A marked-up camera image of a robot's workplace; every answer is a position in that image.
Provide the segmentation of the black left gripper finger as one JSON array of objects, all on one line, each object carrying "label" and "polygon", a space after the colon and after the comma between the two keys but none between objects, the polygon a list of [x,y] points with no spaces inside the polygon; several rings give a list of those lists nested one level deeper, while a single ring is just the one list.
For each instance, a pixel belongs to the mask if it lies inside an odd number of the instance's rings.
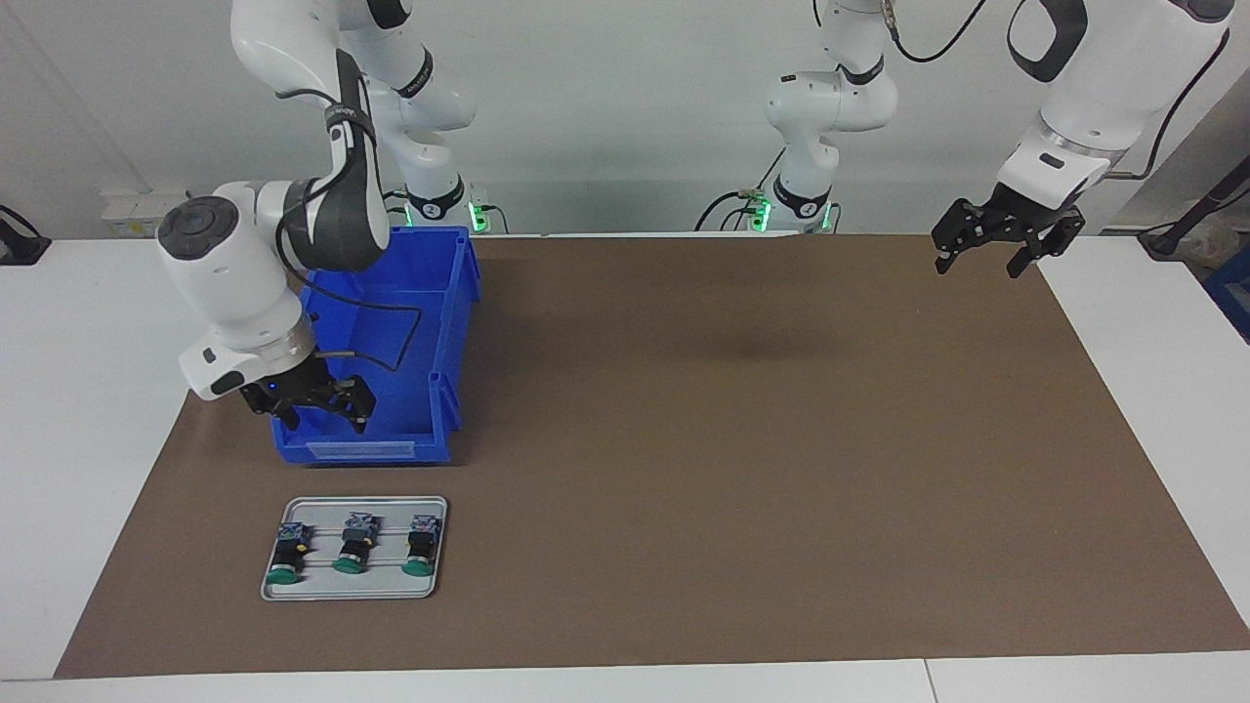
[{"label": "black left gripper finger", "polygon": [[938,249],[935,270],[946,275],[964,251],[990,243],[982,228],[982,209],[959,196],[932,226],[932,244]]},{"label": "black left gripper finger", "polygon": [[1015,228],[1018,235],[1021,236],[1022,245],[1008,261],[1008,275],[1018,279],[1034,261],[1046,256],[1062,255],[1085,224],[1084,214],[1079,208],[1068,208],[1058,215],[1046,216],[1039,221],[1018,221]]}]

